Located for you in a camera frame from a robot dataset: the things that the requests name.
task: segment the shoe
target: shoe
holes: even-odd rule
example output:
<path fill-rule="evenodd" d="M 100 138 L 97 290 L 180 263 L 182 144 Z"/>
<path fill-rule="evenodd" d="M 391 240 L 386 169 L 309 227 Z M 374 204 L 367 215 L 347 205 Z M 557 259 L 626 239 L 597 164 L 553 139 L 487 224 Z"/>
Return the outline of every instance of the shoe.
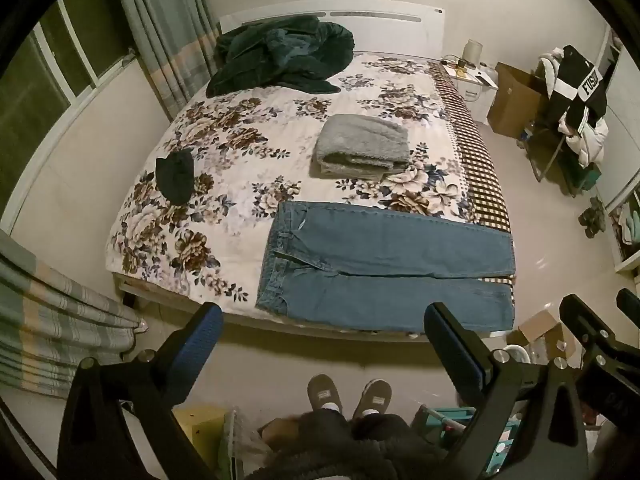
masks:
<path fill-rule="evenodd" d="M 309 402 L 314 411 L 320 410 L 325 404 L 332 402 L 338 406 L 340 413 L 342 413 L 342 403 L 338 395 L 338 388 L 335 387 L 334 382 L 328 375 L 318 374 L 312 377 L 306 386 L 306 394 L 309 396 Z"/>
<path fill-rule="evenodd" d="M 378 413 L 385 413 L 391 402 L 391 386 L 382 379 L 369 381 L 362 391 L 360 402 L 353 412 L 353 418 L 364 416 L 366 410 L 376 410 Z"/>

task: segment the white headboard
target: white headboard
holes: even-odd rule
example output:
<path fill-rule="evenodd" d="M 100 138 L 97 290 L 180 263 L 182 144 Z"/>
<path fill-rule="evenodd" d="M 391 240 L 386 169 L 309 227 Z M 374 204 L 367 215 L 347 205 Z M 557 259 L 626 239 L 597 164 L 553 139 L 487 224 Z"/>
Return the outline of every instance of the white headboard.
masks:
<path fill-rule="evenodd" d="M 355 49 L 404 56 L 442 57 L 444 10 L 394 0 L 300 0 L 240 10 L 220 18 L 222 32 L 266 18 L 314 14 L 353 33 Z"/>

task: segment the bed frame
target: bed frame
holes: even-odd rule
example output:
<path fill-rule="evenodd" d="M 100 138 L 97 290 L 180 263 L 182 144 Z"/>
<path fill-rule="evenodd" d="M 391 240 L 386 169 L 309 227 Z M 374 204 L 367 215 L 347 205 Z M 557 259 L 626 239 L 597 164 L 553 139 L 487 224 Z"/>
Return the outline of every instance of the bed frame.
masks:
<path fill-rule="evenodd" d="M 395 0 L 301 0 L 257 7 L 223 16 L 220 18 L 220 30 L 225 33 L 248 23 L 297 14 L 312 14 L 322 21 L 331 21 L 348 28 L 353 33 L 356 51 L 436 60 L 442 58 L 445 11 L 437 7 Z M 189 298 L 154 284 L 121 274 L 114 277 L 120 290 L 144 300 L 192 314 L 200 306 Z M 282 322 L 274 322 L 237 314 L 224 316 L 225 322 L 229 323 L 305 336 L 377 342 L 427 341 L 424 335 L 417 334 L 359 332 L 298 323 L 285 318 Z M 505 331 L 478 333 L 482 338 L 505 334 Z"/>
<path fill-rule="evenodd" d="M 395 0 L 301 0 L 240 10 L 220 18 L 222 33 L 268 18 L 312 14 L 353 33 L 355 50 L 442 58 L 445 12 Z"/>

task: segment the black jacket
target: black jacket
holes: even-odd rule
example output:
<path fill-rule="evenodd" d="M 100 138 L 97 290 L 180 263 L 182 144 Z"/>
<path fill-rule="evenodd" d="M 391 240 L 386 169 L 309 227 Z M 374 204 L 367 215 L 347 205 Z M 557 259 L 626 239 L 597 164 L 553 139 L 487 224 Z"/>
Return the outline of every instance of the black jacket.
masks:
<path fill-rule="evenodd" d="M 585 123 L 595 127 L 606 111 L 607 96 L 598 69 L 567 45 L 546 109 L 546 122 L 557 126 L 566 112 L 566 124 L 581 133 Z"/>

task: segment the floral bedspread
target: floral bedspread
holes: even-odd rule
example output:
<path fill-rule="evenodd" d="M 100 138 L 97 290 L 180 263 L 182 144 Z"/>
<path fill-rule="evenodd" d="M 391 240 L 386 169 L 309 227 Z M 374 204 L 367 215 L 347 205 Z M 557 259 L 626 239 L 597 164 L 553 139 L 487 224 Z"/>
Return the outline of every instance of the floral bedspread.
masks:
<path fill-rule="evenodd" d="M 342 89 L 338 94 L 270 87 L 207 99 L 201 89 L 130 188 L 107 242 L 107 269 L 199 303 L 213 301 L 224 312 L 277 320 L 255 301 L 280 202 L 343 202 L 473 221 L 434 69 L 428 62 L 361 54 L 329 79 Z M 406 127 L 409 168 L 381 182 L 321 176 L 314 145 L 337 113 Z M 187 205 L 174 206 L 156 187 L 156 158 L 183 148 L 194 158 L 195 190 Z"/>

